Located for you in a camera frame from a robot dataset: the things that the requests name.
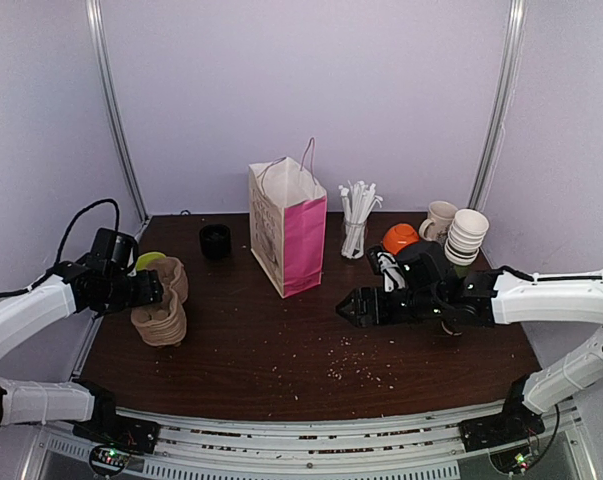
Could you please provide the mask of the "stack of paper cups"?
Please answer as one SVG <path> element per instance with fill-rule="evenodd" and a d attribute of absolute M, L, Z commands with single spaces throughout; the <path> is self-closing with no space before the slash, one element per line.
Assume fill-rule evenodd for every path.
<path fill-rule="evenodd" d="M 455 213 L 444 243 L 444 254 L 459 277 L 468 274 L 489 227 L 489 220 L 479 211 L 461 209 Z"/>

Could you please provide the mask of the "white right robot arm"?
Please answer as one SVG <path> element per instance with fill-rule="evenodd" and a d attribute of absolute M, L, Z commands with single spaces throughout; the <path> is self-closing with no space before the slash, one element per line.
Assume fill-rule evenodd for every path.
<path fill-rule="evenodd" d="M 544 432 L 542 416 L 603 378 L 603 269 L 577 274 L 527 274 L 510 266 L 458 275 L 436 242 L 391 254 L 366 252 L 380 287 L 356 288 L 336 312 L 360 328 L 437 320 L 447 328 L 523 322 L 585 322 L 594 334 L 551 366 L 514 381 L 502 410 L 465 420 L 466 451 L 493 448 Z"/>

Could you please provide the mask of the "stack of cardboard cup carriers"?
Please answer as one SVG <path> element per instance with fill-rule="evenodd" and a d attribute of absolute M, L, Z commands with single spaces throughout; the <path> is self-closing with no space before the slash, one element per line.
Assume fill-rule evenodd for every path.
<path fill-rule="evenodd" d="M 157 258 L 149 262 L 163 287 L 162 300 L 157 304 L 135 307 L 130 319 L 141 339 L 153 347 L 178 346 L 187 333 L 184 303 L 189 283 L 185 267 L 175 257 Z"/>

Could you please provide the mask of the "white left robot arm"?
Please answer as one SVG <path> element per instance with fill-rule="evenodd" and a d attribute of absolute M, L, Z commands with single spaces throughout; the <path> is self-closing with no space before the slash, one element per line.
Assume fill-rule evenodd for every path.
<path fill-rule="evenodd" d="M 31 285 L 0 293 L 0 360 L 48 326 L 89 309 L 99 316 L 161 301 L 158 274 L 135 272 L 136 240 L 97 231 L 91 250 L 76 261 L 57 259 Z M 65 421 L 75 435 L 124 451 L 150 454 L 160 427 L 116 411 L 113 393 L 88 381 L 17 381 L 0 377 L 0 428 Z"/>

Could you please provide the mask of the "stack of black cup lids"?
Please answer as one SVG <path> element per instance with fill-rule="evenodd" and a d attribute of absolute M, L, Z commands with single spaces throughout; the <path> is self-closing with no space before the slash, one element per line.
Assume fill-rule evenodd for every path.
<path fill-rule="evenodd" d="M 221 260 L 231 253 L 231 230 L 225 224 L 205 225 L 199 231 L 203 256 L 208 260 Z"/>

